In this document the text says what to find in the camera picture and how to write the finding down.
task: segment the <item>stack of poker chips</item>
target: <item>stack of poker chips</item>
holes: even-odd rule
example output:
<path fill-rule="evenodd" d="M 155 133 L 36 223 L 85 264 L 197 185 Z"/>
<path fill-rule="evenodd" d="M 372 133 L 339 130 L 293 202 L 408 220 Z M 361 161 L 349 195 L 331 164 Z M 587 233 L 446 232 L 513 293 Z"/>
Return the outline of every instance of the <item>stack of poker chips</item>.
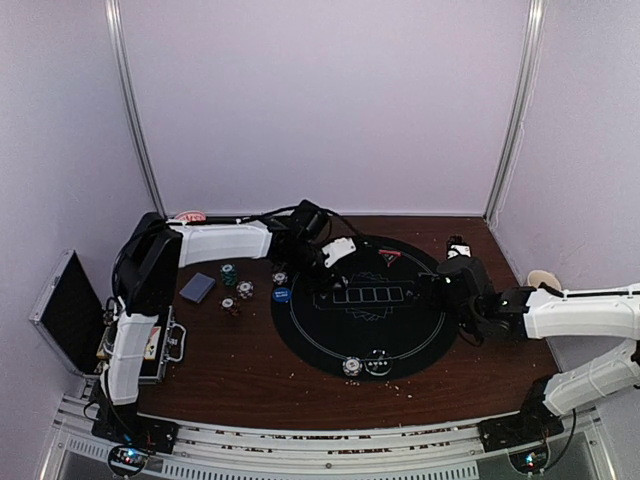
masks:
<path fill-rule="evenodd" d="M 357 357 L 348 357 L 342 362 L 342 371 L 347 377 L 357 377 L 362 371 L 362 362 Z"/>
<path fill-rule="evenodd" d="M 227 287 L 233 287 L 238 283 L 238 271 L 236 266 L 231 263 L 226 263 L 220 267 L 220 275 L 222 276 L 222 284 Z"/>
<path fill-rule="evenodd" d="M 224 297 L 220 302 L 220 308 L 232 317 L 240 315 L 240 303 L 233 297 Z"/>
<path fill-rule="evenodd" d="M 251 282 L 240 282 L 236 287 L 236 292 L 238 292 L 238 296 L 243 300 L 248 300 L 253 297 L 253 283 Z"/>
<path fill-rule="evenodd" d="M 278 286 L 284 285 L 285 283 L 287 283 L 287 280 L 289 280 L 289 277 L 285 272 L 274 273 L 271 278 L 273 280 L 273 283 Z"/>

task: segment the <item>wooden table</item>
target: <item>wooden table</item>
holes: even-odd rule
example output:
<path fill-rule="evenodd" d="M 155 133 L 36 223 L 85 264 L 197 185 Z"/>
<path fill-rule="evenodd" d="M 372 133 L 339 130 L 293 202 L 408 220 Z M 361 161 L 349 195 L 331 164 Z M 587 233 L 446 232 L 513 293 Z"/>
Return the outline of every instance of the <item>wooden table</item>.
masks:
<path fill-rule="evenodd" d="M 397 238 L 444 260 L 445 243 L 462 234 L 497 290 L 513 273 L 479 218 L 354 217 L 365 233 Z M 336 234 L 344 229 L 335 228 Z M 255 285 L 240 317 L 219 309 L 218 285 L 200 305 L 176 295 L 177 320 L 188 330 L 183 363 L 161 385 L 141 387 L 140 412 L 180 420 L 275 429 L 357 429 L 427 425 L 517 410 L 531 382 L 557 371 L 546 342 L 457 339 L 435 365 L 403 380 L 348 382 L 308 366 L 278 336 L 270 314 L 271 265 L 235 260 Z M 178 289 L 196 273 L 219 279 L 220 263 L 185 268 Z"/>

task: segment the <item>robotic arm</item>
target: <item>robotic arm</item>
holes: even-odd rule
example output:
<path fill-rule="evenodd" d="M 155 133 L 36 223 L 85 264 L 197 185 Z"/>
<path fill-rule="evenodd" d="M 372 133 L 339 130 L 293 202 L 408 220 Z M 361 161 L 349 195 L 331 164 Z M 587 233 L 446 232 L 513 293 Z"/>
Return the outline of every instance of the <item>robotic arm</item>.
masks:
<path fill-rule="evenodd" d="M 292 210 L 289 216 L 212 218 L 195 224 L 167 222 L 156 213 L 143 216 L 114 265 L 108 317 L 117 328 L 111 329 L 113 349 L 95 392 L 100 416 L 94 435 L 171 451 L 175 425 L 149 424 L 139 417 L 137 398 L 145 346 L 159 315 L 172 303 L 179 268 L 211 260 L 268 258 L 308 275 L 319 289 L 346 286 L 336 263 L 356 251 L 354 240 L 339 238 L 320 248 L 313 242 L 331 212 L 306 200 Z M 140 445 L 140 432 L 147 445 Z"/>
<path fill-rule="evenodd" d="M 640 284 L 562 292 L 543 284 L 496 293 L 482 264 L 464 256 L 445 261 L 438 273 L 449 308 L 453 306 L 461 326 L 479 340 L 566 335 L 625 339 L 574 370 L 536 380 L 518 414 L 481 422 L 485 450 L 540 440 L 543 430 L 561 433 L 561 416 L 640 383 Z"/>

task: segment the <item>white enclosure wall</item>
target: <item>white enclosure wall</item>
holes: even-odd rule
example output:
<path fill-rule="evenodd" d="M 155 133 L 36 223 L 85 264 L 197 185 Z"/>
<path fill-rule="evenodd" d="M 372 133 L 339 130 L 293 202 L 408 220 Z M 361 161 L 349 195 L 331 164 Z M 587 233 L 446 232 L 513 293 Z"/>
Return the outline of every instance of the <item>white enclosure wall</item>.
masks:
<path fill-rule="evenodd" d="M 640 3 L 550 2 L 521 150 L 494 231 L 520 280 L 567 288 L 640 281 Z M 572 368 L 619 340 L 553 342 Z M 640 472 L 635 390 L 603 401 L 623 479 Z"/>
<path fill-rule="evenodd" d="M 22 480 L 79 383 L 29 311 L 67 248 L 104 298 L 117 249 L 151 205 L 102 0 L 3 2 L 0 64 L 0 477 Z"/>
<path fill-rule="evenodd" d="M 166 210 L 484 213 L 529 2 L 122 2 Z"/>

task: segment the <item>red chip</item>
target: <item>red chip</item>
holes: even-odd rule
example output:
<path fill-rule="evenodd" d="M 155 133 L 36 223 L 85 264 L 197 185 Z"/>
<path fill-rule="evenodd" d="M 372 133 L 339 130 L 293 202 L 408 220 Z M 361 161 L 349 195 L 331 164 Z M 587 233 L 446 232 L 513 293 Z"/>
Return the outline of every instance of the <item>red chip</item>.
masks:
<path fill-rule="evenodd" d="M 182 212 L 175 216 L 175 220 L 185 221 L 185 222 L 204 222 L 207 219 L 207 216 L 198 210 L 189 210 L 188 212 Z"/>

